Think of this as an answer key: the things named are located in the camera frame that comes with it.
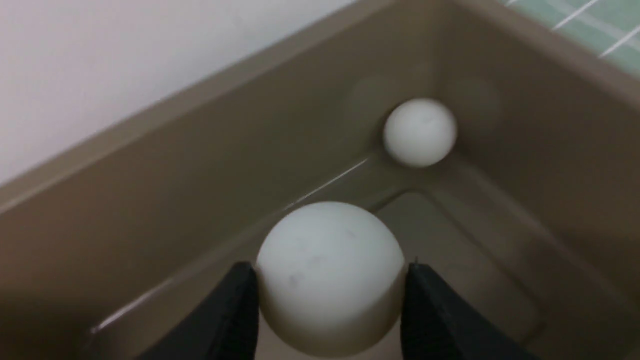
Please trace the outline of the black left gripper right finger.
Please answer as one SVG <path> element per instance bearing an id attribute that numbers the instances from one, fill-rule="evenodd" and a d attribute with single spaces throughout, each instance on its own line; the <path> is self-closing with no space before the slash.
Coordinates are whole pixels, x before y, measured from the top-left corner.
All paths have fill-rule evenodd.
<path id="1" fill-rule="evenodd" d="M 407 268 L 400 320 L 405 360 L 537 360 L 426 264 Z"/>

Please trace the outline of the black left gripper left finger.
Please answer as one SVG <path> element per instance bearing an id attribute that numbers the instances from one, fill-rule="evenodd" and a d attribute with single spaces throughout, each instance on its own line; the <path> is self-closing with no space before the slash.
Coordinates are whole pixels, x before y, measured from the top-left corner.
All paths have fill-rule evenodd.
<path id="1" fill-rule="evenodd" d="M 139 360 L 253 360 L 259 339 L 259 282 L 237 262 L 183 321 Z"/>

